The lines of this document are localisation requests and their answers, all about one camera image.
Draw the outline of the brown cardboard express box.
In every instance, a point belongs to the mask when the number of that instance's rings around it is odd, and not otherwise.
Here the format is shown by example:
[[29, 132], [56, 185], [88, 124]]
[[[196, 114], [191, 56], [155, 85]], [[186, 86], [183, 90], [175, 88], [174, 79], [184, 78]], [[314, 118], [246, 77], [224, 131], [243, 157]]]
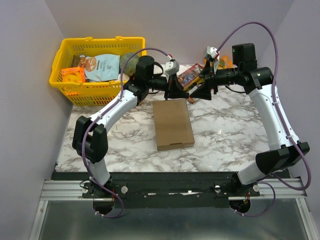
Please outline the brown cardboard express box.
[[152, 103], [158, 151], [193, 147], [194, 133], [185, 99], [158, 100]]

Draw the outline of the yellow utility knife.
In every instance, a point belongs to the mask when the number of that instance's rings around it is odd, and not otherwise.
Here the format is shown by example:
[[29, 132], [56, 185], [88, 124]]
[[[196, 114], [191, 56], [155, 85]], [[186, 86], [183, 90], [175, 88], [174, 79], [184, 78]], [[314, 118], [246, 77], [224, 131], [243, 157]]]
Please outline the yellow utility knife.
[[184, 91], [187, 93], [191, 93], [193, 92], [195, 89], [197, 89], [198, 87], [200, 87], [202, 85], [202, 83], [204, 82], [204, 80], [202, 78], [197, 78], [194, 79], [189, 85], [187, 85], [184, 88]]

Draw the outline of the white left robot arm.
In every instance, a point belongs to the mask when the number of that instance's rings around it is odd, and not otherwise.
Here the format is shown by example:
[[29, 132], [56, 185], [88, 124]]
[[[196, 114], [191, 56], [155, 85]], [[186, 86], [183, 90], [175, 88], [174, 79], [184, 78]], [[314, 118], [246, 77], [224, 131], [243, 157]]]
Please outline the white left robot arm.
[[189, 96], [178, 81], [180, 66], [176, 60], [167, 61], [162, 67], [163, 72], [158, 74], [154, 73], [155, 65], [153, 57], [141, 56], [135, 73], [119, 94], [91, 117], [80, 116], [76, 121], [72, 147], [83, 157], [89, 176], [95, 182], [93, 191], [101, 198], [107, 197], [111, 191], [110, 173], [104, 160], [111, 127], [142, 102], [150, 90], [163, 91], [165, 99], [186, 99]]

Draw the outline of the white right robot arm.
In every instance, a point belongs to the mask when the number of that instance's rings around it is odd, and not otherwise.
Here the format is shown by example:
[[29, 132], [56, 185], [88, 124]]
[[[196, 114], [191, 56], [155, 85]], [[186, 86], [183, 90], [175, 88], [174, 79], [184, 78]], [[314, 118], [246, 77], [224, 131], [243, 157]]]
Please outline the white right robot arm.
[[206, 47], [204, 59], [204, 69], [199, 74], [203, 82], [190, 96], [210, 101], [219, 86], [239, 85], [254, 103], [266, 132], [269, 150], [258, 153], [253, 163], [232, 177], [230, 191], [241, 196], [247, 192], [248, 185], [296, 165], [310, 151], [310, 146], [301, 142], [292, 129], [280, 102], [272, 71], [268, 67], [257, 67], [254, 44], [232, 47], [235, 68], [218, 69], [220, 57], [215, 47]]

